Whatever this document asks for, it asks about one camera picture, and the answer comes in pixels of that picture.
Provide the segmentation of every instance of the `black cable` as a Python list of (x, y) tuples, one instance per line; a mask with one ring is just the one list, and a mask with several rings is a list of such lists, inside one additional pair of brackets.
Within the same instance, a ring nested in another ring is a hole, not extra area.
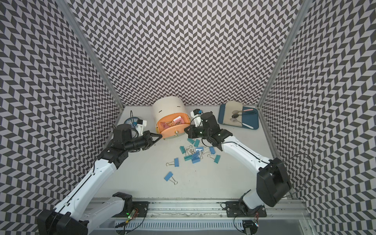
[(138, 130), (136, 130), (136, 128), (131, 127), (131, 130), (134, 131), (134, 132), (136, 133), (135, 136), (132, 137), (132, 139), (139, 137), (139, 133), (138, 133)]
[[(305, 155), (306, 157), (309, 156), (309, 155), (306, 154), (306, 153), (297, 153), (297, 154), (295, 154), (294, 156), (297, 156), (297, 155)], [(280, 163), (278, 163), (278, 164), (282, 164), (282, 163), (288, 162), (288, 161), (290, 161), (292, 158), (290, 158), (290, 159), (288, 159), (288, 160), (286, 160), (286, 161), (280, 162)], [(294, 194), (297, 194), (297, 193), (301, 192), (301, 191), (303, 190), (303, 188), (305, 187), (305, 185), (306, 185), (306, 184), (308, 183), (308, 181), (310, 180), (310, 178), (311, 178), (311, 174), (312, 174), (312, 171), (313, 171), (313, 159), (312, 159), (310, 156), (309, 156), (309, 159), (311, 160), (311, 172), (309, 173), (309, 175), (308, 175), (306, 181), (305, 181), (304, 184), (299, 188), (298, 191), (296, 191), (296, 192), (294, 192), (294, 193), (291, 193), (291, 194), (289, 194), (289, 195), (286, 195), (285, 197), (289, 197), (289, 196), (291, 196), (291, 195), (294, 195)]]
[(254, 156), (257, 160), (259, 160), (260, 162), (263, 162), (265, 164), (269, 164), (270, 162), (264, 162), (263, 160), (259, 159), (258, 157), (256, 157), (253, 153), (251, 153), (250, 151), (248, 151), (246, 148), (244, 148), (243, 146), (241, 146), (239, 143), (236, 143), (236, 142), (233, 142), (233, 141), (229, 141), (229, 142), (223, 142), (223, 143), (220, 143), (220, 144), (217, 144), (216, 146), (213, 146), (213, 147), (217, 147), (218, 145), (221, 145), (221, 144), (228, 144), (228, 143), (234, 143), (234, 144), (237, 144), (239, 145), (239, 147), (241, 147), (242, 149), (244, 149), (245, 151), (247, 151), (248, 153), (250, 153), (252, 156)]
[(210, 148), (210, 147), (214, 147), (214, 146), (207, 146), (206, 144), (204, 144), (204, 141), (203, 141), (203, 140), (204, 140), (204, 138), (201, 138), (201, 142), (202, 142), (202, 144), (205, 145), (206, 147), (209, 147), (209, 148)]
[(195, 120), (196, 118), (198, 118), (198, 117), (201, 117), (201, 116), (197, 116), (197, 117), (194, 117), (192, 120), (191, 120), (191, 122), (189, 123), (189, 126), (191, 126), (192, 125), (192, 122), (193, 122), (193, 120)]
[(132, 125), (133, 125), (133, 123), (135, 122), (135, 120), (134, 120), (134, 117), (133, 117), (133, 112), (132, 112), (132, 110), (130, 111), (129, 116), (130, 116), (130, 120), (132, 121)]
[(236, 215), (236, 216), (234, 217), (233, 224), (234, 224), (234, 227), (235, 227), (239, 232), (243, 233), (243, 232), (242, 232), (241, 230), (239, 230), (238, 227), (235, 225), (235, 218), (238, 217), (238, 216), (239, 216), (239, 215)]
[[(142, 220), (142, 222), (141, 222), (141, 224), (144, 222), (144, 220), (145, 220), (145, 218), (146, 218), (146, 210), (145, 210), (145, 208), (144, 208), (144, 211), (145, 211), (145, 214), (144, 214), (144, 219)], [(139, 224), (137, 227), (135, 227), (134, 229), (132, 229), (131, 231), (133, 231), (133, 230), (135, 230), (136, 228), (138, 228), (139, 226), (141, 226), (141, 224)]]
[[(257, 210), (256, 210), (256, 212), (255, 213), (257, 213), (258, 212), (258, 210), (260, 210), (260, 208), (261, 208), (261, 205), (259, 205), (259, 207), (257, 208)], [(239, 231), (239, 232), (241, 232), (241, 233), (243, 233), (241, 230), (239, 230), (237, 227), (236, 227), (236, 225), (235, 225), (235, 218), (236, 217), (238, 217), (239, 215), (236, 215), (235, 217), (234, 217), (234, 220), (233, 220), (233, 224), (234, 224), (234, 227)]]

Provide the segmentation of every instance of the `blue tray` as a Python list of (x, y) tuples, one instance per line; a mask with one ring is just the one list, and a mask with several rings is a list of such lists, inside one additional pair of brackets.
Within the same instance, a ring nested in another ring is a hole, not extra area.
[[(219, 108), (219, 114), (218, 114), (218, 123), (219, 124), (223, 124), (223, 116), (224, 116), (225, 106), (226, 106), (226, 104), (222, 104)], [(246, 129), (250, 129), (250, 130), (257, 130), (258, 127), (259, 127), (258, 110), (253, 108), (253, 107), (243, 107), (243, 110), (246, 110), (246, 109), (254, 109), (256, 111), (255, 114), (248, 114), (248, 115), (244, 115), (242, 117), (242, 122), (247, 124), (247, 125), (253, 126), (254, 129), (251, 129), (251, 128), (246, 127), (244, 125), (242, 125), (242, 128), (246, 128)]]

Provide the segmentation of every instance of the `white utensil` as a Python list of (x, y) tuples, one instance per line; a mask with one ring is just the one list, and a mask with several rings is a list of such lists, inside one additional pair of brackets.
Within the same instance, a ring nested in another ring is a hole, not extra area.
[[(237, 122), (240, 122), (240, 121), (238, 121), (236, 118), (231, 118), (230, 119), (231, 121), (237, 121)], [(245, 124), (245, 123), (242, 123), (242, 122), (240, 122), (242, 125), (245, 125), (246, 127), (248, 127), (248, 128), (251, 128), (251, 129), (253, 129), (253, 127), (252, 126), (250, 126), (250, 125), (248, 125), (248, 124)]]

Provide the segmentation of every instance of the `white cylindrical container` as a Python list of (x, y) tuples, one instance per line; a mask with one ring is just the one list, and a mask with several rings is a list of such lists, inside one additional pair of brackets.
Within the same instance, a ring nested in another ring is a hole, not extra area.
[[(156, 120), (156, 131), (163, 135), (163, 138), (179, 136), (184, 133), (184, 128), (190, 125), (190, 117), (185, 109), (183, 101), (176, 96), (168, 96), (157, 100), (153, 104), (154, 120)], [(164, 125), (171, 124), (171, 121), (181, 117), (183, 124), (177, 124), (171, 127)]]

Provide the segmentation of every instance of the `metal clip handle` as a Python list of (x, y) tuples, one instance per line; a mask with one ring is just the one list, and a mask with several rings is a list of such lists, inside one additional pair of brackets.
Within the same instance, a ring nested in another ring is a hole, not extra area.
[(176, 181), (172, 176), (171, 176), (171, 178), (169, 179), (169, 181), (173, 182), (174, 185), (177, 185), (177, 181)]
[(213, 159), (213, 160), (215, 160), (215, 157), (216, 157), (216, 156), (213, 156), (213, 155), (210, 155), (210, 154), (208, 154), (207, 156), (208, 156), (209, 158)]
[(175, 165), (175, 161), (166, 163), (166, 166)]

